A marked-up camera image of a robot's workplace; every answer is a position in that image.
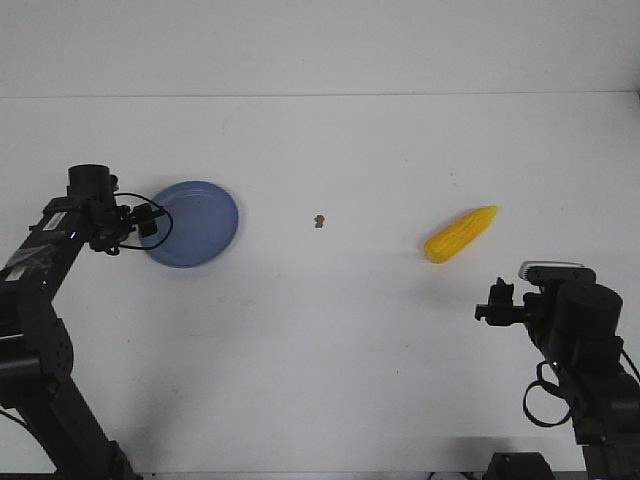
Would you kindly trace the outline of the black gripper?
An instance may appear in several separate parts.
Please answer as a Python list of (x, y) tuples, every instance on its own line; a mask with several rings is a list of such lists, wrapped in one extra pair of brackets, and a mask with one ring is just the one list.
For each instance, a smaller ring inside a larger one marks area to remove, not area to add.
[(133, 220), (144, 220), (138, 224), (140, 237), (150, 237), (157, 233), (156, 218), (166, 211), (162, 207), (153, 208), (149, 203), (135, 206), (92, 201), (89, 207), (89, 246), (95, 252), (119, 254), (123, 243), (135, 231)]
[(528, 292), (523, 306), (513, 305), (514, 285), (498, 277), (490, 287), (488, 304), (477, 304), (475, 319), (490, 326), (547, 325), (553, 318), (553, 297), (548, 293)]

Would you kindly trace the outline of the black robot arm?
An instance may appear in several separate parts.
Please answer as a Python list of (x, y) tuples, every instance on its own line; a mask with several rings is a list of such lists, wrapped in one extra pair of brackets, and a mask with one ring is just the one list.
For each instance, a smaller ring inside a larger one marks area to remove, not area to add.
[(589, 478), (638, 478), (639, 382), (621, 364), (620, 295), (593, 280), (562, 279), (542, 282), (520, 306), (512, 296), (512, 285), (498, 279), (476, 306), (476, 319), (525, 326), (557, 378), (538, 376), (531, 385), (567, 404), (563, 419), (572, 424)]
[(117, 204), (118, 179), (103, 165), (73, 166), (68, 180), (1, 270), (1, 414), (39, 443), (54, 479), (137, 479), (72, 378), (73, 345), (53, 300), (84, 246), (116, 256), (169, 213), (148, 198)]

